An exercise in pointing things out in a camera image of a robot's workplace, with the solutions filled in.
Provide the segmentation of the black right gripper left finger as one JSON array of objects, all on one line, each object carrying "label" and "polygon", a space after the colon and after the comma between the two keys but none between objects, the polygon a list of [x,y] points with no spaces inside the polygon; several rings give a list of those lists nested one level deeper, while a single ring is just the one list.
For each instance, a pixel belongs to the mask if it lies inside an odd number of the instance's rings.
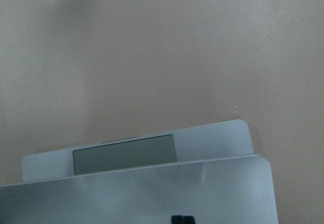
[{"label": "black right gripper left finger", "polygon": [[171,217],[171,224],[183,224],[183,216],[182,215],[173,215]]}]

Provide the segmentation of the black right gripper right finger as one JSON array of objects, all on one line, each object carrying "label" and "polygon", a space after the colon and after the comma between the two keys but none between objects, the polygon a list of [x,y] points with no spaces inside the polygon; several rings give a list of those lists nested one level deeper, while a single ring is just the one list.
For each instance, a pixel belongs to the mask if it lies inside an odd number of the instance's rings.
[{"label": "black right gripper right finger", "polygon": [[194,216],[183,216],[183,223],[184,224],[195,224]]}]

